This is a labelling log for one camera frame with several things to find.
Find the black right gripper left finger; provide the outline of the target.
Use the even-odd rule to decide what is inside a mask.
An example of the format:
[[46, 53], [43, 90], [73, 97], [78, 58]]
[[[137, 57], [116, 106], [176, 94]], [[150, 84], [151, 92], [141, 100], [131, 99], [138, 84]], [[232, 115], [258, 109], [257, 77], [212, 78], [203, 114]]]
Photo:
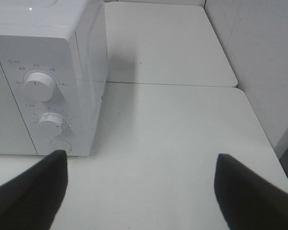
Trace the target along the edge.
[[68, 185], [67, 154], [56, 150], [0, 186], [0, 230], [49, 230]]

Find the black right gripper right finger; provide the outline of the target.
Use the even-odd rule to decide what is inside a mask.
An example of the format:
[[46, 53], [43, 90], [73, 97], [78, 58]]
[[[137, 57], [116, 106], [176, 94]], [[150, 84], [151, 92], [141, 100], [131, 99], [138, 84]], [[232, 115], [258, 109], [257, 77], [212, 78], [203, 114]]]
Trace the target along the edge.
[[216, 161], [214, 191], [231, 230], [288, 230], [288, 193], [229, 154]]

